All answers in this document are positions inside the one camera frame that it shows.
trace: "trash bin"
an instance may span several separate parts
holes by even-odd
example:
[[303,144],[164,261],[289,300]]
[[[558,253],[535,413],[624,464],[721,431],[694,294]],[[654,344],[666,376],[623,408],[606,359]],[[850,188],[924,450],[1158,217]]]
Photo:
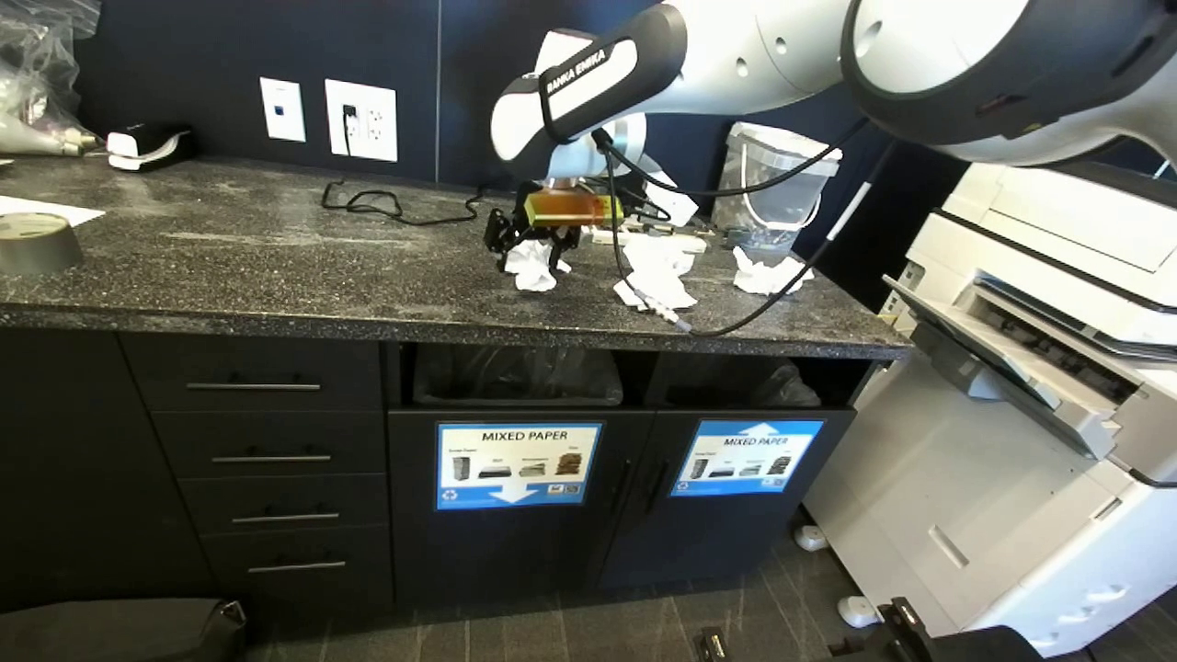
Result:
[[[721,188],[751,188],[772,180],[805,158],[818,158],[827,144],[808,135],[735,122],[729,131],[729,155]],[[795,174],[784,184],[747,195],[721,195],[713,204],[713,224],[731,247],[763,266],[779,266],[799,230],[819,214],[819,192],[838,174],[843,152],[824,155],[808,170]]]
[[519,344],[420,344],[412,401],[434,408],[623,403],[610,353]]
[[399,595],[415,607],[580,593],[610,542],[610,353],[420,344],[390,413]]
[[648,428],[617,450],[654,481],[617,500],[601,587],[735,580],[765,561],[850,423],[835,397],[803,359],[664,353]]

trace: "blue sign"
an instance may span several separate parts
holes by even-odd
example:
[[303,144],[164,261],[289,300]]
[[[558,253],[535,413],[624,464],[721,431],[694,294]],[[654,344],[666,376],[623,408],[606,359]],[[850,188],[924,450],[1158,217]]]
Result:
[[601,423],[443,423],[437,511],[579,508]]
[[670,495],[784,491],[819,420],[703,420]]

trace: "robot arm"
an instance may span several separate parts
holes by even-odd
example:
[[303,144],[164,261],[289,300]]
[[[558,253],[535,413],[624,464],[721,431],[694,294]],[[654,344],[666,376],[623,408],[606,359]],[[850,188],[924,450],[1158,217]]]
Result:
[[850,85],[887,131],[1038,166],[1135,135],[1177,161],[1175,0],[666,0],[495,108],[497,158],[546,174],[606,116],[753,115]]

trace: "wall outlet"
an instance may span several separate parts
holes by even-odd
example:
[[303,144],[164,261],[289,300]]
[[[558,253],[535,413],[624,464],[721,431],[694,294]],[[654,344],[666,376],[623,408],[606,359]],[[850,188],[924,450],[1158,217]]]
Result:
[[258,82],[263,82],[266,135],[307,144],[298,82],[275,82],[275,78],[258,78]]
[[331,155],[399,161],[399,93],[324,82]]

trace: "cabinet drawer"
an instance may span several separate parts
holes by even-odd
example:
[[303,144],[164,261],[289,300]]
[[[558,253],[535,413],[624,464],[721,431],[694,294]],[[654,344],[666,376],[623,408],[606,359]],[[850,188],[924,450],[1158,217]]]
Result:
[[385,481],[374,479],[246,479],[184,481],[199,532],[273,532],[385,527]]
[[385,464],[379,413],[160,414],[154,423],[179,479],[382,473]]
[[379,408],[379,344],[127,337],[154,413]]
[[220,593],[249,619],[379,619],[394,603],[390,531],[211,537]]

